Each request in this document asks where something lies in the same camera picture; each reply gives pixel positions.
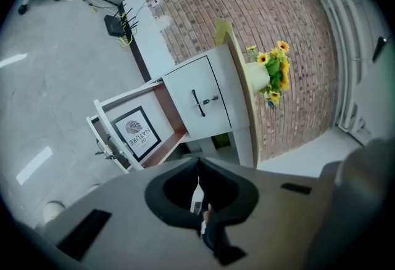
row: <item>power outlet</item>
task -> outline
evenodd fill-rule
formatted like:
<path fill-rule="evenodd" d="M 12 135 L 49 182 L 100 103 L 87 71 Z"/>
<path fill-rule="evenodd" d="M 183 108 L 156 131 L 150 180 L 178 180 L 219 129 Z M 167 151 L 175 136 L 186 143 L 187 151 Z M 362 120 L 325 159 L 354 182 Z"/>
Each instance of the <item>power outlet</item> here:
<path fill-rule="evenodd" d="M 155 7 L 155 6 L 158 6 L 159 4 L 160 4 L 160 0 L 156 0 L 156 2 L 155 1 L 151 1 L 148 5 L 150 7 Z"/>

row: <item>gray floor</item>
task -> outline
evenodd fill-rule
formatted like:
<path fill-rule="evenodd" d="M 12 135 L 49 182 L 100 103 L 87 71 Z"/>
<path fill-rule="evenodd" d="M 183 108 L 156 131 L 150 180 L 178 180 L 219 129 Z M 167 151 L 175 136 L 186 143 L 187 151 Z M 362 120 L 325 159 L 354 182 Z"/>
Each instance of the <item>gray floor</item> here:
<path fill-rule="evenodd" d="M 94 155 L 85 118 L 96 114 L 93 100 L 143 79 L 130 49 L 107 34 L 104 9 L 34 0 L 21 16 L 18 6 L 0 32 L 0 186 L 14 216 L 34 227 L 49 201 L 70 205 L 93 184 L 122 174 Z M 5 65 L 18 54 L 25 58 Z M 52 155 L 21 185 L 18 173 L 47 147 Z"/>

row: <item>leaf logo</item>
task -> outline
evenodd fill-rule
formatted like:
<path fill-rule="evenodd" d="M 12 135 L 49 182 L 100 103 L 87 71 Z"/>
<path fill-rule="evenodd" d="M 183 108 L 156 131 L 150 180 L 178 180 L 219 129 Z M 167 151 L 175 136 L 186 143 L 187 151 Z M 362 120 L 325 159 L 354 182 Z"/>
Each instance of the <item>leaf logo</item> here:
<path fill-rule="evenodd" d="M 126 132 L 129 134 L 136 134 L 139 133 L 143 127 L 137 121 L 127 121 L 126 125 Z"/>

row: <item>flower pot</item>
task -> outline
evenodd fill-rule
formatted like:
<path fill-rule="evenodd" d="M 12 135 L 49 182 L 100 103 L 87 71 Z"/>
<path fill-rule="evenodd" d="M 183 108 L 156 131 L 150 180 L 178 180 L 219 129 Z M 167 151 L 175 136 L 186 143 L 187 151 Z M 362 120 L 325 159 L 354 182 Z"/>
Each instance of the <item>flower pot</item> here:
<path fill-rule="evenodd" d="M 247 82 L 252 86 L 252 91 L 256 94 L 270 82 L 269 73 L 266 66 L 257 62 L 246 63 L 244 66 Z"/>

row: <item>framed picture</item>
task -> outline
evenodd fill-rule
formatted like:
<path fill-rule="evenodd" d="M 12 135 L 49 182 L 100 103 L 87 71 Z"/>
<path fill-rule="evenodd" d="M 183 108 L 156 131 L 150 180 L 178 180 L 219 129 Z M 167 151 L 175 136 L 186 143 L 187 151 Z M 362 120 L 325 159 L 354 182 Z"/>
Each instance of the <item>framed picture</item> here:
<path fill-rule="evenodd" d="M 138 162 L 160 143 L 160 138 L 142 106 L 121 115 L 111 124 L 121 140 L 129 146 Z"/>

